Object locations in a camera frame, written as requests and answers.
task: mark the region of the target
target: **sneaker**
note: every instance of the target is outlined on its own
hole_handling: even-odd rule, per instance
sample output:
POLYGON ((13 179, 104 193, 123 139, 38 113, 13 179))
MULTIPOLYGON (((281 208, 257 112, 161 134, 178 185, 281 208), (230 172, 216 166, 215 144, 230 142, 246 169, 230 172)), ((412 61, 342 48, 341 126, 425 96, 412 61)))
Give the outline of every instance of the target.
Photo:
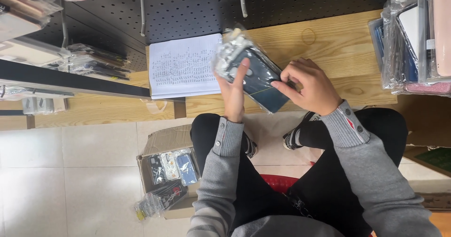
POLYGON ((309 111, 302 118, 301 123, 296 128, 294 128, 293 130, 291 130, 290 132, 288 132, 287 134, 285 134, 283 136, 282 144, 287 150, 296 150, 298 148, 303 147, 303 145, 298 145, 296 143, 296 132, 298 132, 299 127, 301 126, 301 124, 303 124, 306 121, 311 121, 311 120, 321 120, 321 117, 319 116, 319 114, 309 111))
POLYGON ((246 141, 248 142, 248 150, 246 151, 246 156, 251 159, 257 153, 257 144, 248 137, 246 137, 246 141))

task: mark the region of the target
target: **hand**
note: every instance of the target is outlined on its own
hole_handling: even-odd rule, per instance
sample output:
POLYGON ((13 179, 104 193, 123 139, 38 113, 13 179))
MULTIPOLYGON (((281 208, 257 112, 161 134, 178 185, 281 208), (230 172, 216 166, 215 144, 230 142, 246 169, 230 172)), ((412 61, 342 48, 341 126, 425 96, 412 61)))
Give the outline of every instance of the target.
POLYGON ((271 85, 305 110, 326 116, 343 102, 324 71, 310 59, 291 61, 280 74, 280 78, 283 82, 273 81, 271 85), (285 84, 288 79, 295 83, 300 82, 303 89, 296 92, 285 84))
POLYGON ((240 67, 236 73, 233 84, 220 77, 215 72, 221 88, 222 98, 224 100, 224 118, 231 122, 241 123, 245 114, 245 95, 243 94, 243 79, 249 69, 250 60, 245 58, 241 61, 240 67))

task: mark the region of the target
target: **person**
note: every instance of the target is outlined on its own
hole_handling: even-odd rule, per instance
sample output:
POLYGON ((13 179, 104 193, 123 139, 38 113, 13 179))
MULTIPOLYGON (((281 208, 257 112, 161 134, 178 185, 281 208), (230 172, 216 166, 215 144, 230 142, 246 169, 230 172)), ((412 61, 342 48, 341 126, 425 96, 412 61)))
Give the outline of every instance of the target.
POLYGON ((378 237, 441 236, 398 170, 403 117, 387 108, 354 113, 310 59, 291 61, 282 82, 271 85, 311 111, 284 136, 284 146, 325 151, 287 194, 275 192, 246 157, 255 150, 242 123, 249 65, 245 58, 233 84, 217 76, 224 116, 202 114, 192 124, 202 178, 188 237, 368 237, 372 230, 378 237))

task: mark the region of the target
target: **sweater sleeve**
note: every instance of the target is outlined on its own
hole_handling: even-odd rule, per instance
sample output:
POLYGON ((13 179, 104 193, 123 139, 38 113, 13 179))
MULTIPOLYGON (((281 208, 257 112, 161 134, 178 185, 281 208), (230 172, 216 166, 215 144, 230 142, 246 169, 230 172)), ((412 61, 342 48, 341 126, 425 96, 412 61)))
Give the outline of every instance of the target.
POLYGON ((244 124, 221 117, 205 161, 188 237, 226 237, 235 217, 236 183, 244 124))
POLYGON ((442 236, 429 221, 431 212, 420 204, 423 198, 414 193, 380 138, 365 130, 347 101, 321 120, 364 208, 363 217, 377 236, 442 236))

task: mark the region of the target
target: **gray sweater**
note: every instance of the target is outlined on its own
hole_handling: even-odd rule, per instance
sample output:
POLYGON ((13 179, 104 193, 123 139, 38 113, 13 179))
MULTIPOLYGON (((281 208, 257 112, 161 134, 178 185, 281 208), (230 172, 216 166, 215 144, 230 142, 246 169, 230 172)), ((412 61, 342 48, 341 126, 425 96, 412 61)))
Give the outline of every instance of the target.
MULTIPOLYGON (((363 217, 378 237, 440 237, 407 180, 385 152, 380 138, 365 130, 347 101, 321 117, 363 217)), ((235 217, 238 165, 243 124, 221 118, 215 146, 206 158, 198 200, 193 203, 188 237, 226 237, 235 217)), ((268 216, 236 228, 233 237, 342 237, 335 228, 314 219, 268 216)))

